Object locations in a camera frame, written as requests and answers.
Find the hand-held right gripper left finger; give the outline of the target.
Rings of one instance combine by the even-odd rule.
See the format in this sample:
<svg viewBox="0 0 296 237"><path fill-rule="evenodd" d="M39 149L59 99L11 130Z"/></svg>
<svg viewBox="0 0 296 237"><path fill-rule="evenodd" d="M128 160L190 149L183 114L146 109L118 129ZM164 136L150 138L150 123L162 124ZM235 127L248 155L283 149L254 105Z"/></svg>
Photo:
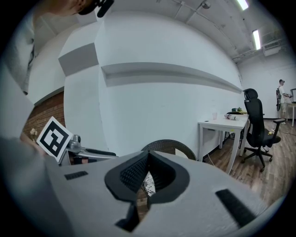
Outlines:
<svg viewBox="0 0 296 237"><path fill-rule="evenodd" d="M148 173L148 156L147 151L133 155L105 175L105 185L114 198L129 203L126 217L116 223L117 227L128 232L132 232L139 224L137 192Z"/></svg>

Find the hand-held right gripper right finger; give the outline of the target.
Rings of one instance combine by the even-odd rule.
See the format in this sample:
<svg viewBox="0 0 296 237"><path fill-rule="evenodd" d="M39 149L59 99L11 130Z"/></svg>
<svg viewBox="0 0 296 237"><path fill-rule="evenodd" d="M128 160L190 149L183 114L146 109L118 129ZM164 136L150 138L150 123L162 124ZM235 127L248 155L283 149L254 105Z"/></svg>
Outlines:
<svg viewBox="0 0 296 237"><path fill-rule="evenodd" d="M189 159L147 151L147 171L152 177L155 192L148 197L147 207L175 201L189 186Z"/></svg>

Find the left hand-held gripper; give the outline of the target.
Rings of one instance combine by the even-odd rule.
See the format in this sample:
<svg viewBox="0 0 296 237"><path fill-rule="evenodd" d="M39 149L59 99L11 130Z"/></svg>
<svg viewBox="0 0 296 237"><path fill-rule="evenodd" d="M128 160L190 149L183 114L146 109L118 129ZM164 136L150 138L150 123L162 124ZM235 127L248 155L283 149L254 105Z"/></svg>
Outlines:
<svg viewBox="0 0 296 237"><path fill-rule="evenodd" d="M116 158L116 154L83 147L81 137L72 134L54 117L51 117L41 131L37 144L60 166L100 162Z"/></svg>

